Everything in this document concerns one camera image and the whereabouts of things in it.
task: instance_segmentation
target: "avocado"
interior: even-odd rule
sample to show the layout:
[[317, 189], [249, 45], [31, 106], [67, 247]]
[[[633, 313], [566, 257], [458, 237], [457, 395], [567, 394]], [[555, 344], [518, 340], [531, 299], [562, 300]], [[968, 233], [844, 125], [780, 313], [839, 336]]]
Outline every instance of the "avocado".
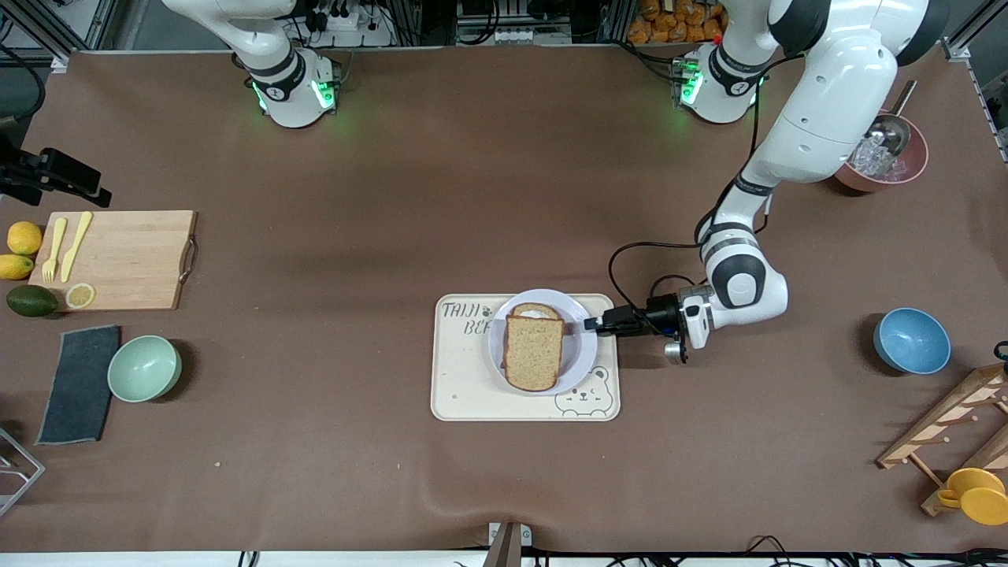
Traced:
[[40, 286], [18, 286], [7, 294], [7, 307], [23, 317], [45, 317], [56, 310], [56, 297]]

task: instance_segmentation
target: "brown tablecloth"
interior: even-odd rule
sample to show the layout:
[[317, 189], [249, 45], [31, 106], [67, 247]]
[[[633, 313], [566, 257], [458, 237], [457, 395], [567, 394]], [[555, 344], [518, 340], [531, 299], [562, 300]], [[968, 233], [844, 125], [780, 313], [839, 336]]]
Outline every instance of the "brown tablecloth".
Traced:
[[[764, 131], [800, 72], [772, 73]], [[1008, 332], [1008, 174], [967, 68], [932, 52], [894, 91], [908, 78], [931, 147], [918, 182], [778, 191], [760, 238], [786, 314], [717, 331], [686, 367], [622, 341], [612, 422], [467, 424], [430, 414], [437, 299], [614, 296], [609, 254], [688, 241], [750, 118], [673, 110], [617, 48], [362, 53], [339, 115], [303, 130], [261, 116], [225, 54], [75, 55], [26, 148], [101, 169], [116, 210], [199, 211], [201, 255], [176, 312], [4, 310], [0, 417], [35, 438], [71, 329], [165, 336], [186, 372], [164, 403], [114, 401], [98, 443], [32, 447], [48, 470], [0, 520], [0, 550], [454, 548], [501, 519], [554, 550], [1003, 546], [1004, 528], [922, 516], [932, 486], [912, 466], [872, 462]], [[0, 221], [86, 207], [5, 199]], [[618, 265], [636, 298], [667, 272], [702, 266], [667, 250]], [[880, 368], [872, 325], [901, 306], [949, 330], [940, 373]], [[921, 456], [957, 466], [1004, 422], [983, 417]]]

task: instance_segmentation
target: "toast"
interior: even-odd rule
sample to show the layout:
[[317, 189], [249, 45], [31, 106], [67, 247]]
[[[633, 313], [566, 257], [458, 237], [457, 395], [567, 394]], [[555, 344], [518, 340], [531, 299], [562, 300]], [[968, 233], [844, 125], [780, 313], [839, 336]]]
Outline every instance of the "toast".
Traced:
[[562, 319], [562, 317], [560, 317], [560, 314], [556, 313], [556, 310], [554, 310], [551, 307], [544, 306], [542, 304], [521, 304], [511, 310], [511, 315], [514, 315], [515, 317], [526, 317], [525, 314], [528, 313], [529, 311], [537, 311], [542, 315], [545, 315], [546, 319]]
[[504, 337], [504, 377], [526, 391], [556, 385], [560, 373], [563, 320], [507, 317]]

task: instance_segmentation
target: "pink bowl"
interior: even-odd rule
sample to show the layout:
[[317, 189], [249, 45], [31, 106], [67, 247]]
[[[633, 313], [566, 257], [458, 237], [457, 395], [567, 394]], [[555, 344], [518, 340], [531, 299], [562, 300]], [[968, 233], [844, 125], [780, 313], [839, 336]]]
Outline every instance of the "pink bowl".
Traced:
[[[888, 112], [883, 111], [879, 113], [879, 115], [882, 114], [888, 114]], [[909, 120], [906, 120], [906, 123], [910, 125], [911, 136], [910, 143], [906, 145], [903, 153], [899, 154], [899, 158], [906, 163], [906, 175], [902, 181], [884, 182], [873, 180], [858, 173], [847, 161], [844, 161], [844, 164], [841, 165], [834, 177], [847, 187], [864, 193], [875, 193], [883, 189], [910, 183], [919, 178], [920, 174], [924, 173], [924, 168], [927, 167], [927, 140], [924, 139], [924, 135], [920, 133], [920, 129], [917, 128], [916, 124]]]

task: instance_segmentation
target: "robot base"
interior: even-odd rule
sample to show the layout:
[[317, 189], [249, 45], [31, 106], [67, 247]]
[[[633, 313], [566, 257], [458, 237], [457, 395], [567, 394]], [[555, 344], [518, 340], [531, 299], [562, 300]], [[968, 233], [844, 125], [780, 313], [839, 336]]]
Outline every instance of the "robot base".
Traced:
[[[672, 96], [677, 104], [692, 110], [708, 122], [728, 124], [742, 118], [754, 102], [755, 96], [733, 97], [725, 88], [711, 80], [711, 52], [713, 43], [701, 45], [699, 49], [682, 55], [685, 63], [674, 70], [677, 76], [686, 79], [683, 85], [673, 85]], [[746, 89], [749, 85], [741, 83]]]
[[284, 128], [302, 128], [324, 114], [335, 113], [342, 86], [339, 76], [334, 79], [339, 64], [311, 49], [298, 48], [297, 52], [304, 58], [304, 79], [287, 100], [274, 101], [256, 90], [263, 113]]

